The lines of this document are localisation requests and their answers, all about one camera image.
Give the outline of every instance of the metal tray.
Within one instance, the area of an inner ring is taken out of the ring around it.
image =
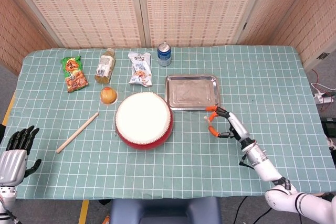
[[[166,77],[164,99],[172,110],[205,110],[220,105],[218,80],[205,74]]]

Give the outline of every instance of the green checkered tablecloth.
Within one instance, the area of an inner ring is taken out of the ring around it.
[[[152,55],[153,86],[128,84],[129,51]],[[28,166],[42,159],[39,170],[18,186],[19,198],[192,198],[261,195],[272,187],[238,166],[242,153],[235,140],[209,134],[203,111],[174,112],[167,142],[150,151],[126,146],[114,131],[114,116],[128,96],[152,91],[164,97],[169,74],[213,74],[219,80],[221,104],[242,120],[251,136],[267,150],[280,173],[300,191],[336,190],[336,171],[318,111],[299,56],[284,46],[219,46],[172,48],[168,67],[158,64],[155,49],[116,50],[109,86],[118,101],[106,106],[94,80],[104,49],[36,51],[25,60],[15,91],[6,137],[30,125],[40,128]],[[67,93],[60,60],[81,55],[89,81]],[[99,116],[60,154],[55,150],[89,117]],[[226,131],[224,119],[215,122]]]

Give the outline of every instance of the blue can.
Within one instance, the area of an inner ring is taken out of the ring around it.
[[[157,56],[159,58],[159,64],[164,67],[172,62],[172,50],[166,42],[159,44]]]

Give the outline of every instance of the juice bottle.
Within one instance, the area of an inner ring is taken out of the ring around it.
[[[109,83],[112,75],[112,71],[114,69],[114,65],[116,64],[114,56],[114,50],[112,48],[108,48],[105,53],[100,57],[99,64],[97,67],[95,80],[98,83],[107,84]]]

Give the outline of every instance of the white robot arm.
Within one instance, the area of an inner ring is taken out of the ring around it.
[[[15,187],[34,173],[41,164],[38,159],[32,168],[27,161],[33,140],[39,128],[34,126],[15,132],[9,139],[6,151],[0,157],[0,224],[21,223],[10,211],[15,203]]]
[[[272,162],[255,140],[249,138],[249,132],[235,114],[220,107],[208,107],[214,111],[209,117],[204,117],[209,131],[216,137],[234,137],[241,145],[244,158],[247,157],[252,168],[265,182],[272,182],[275,186],[265,192],[267,204],[278,211],[297,212],[320,224],[336,223],[336,197],[332,202],[311,194],[299,193],[291,182],[284,178],[274,167]],[[217,117],[225,117],[230,123],[230,132],[218,133],[211,121]]]

